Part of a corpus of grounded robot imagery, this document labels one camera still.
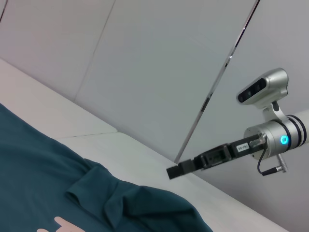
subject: green t-shirt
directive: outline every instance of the green t-shirt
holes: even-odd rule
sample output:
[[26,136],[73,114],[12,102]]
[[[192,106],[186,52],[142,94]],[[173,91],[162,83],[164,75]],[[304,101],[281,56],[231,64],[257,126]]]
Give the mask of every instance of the green t-shirt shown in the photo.
[[0,186],[1,232],[211,232],[185,199],[113,177],[2,105]]

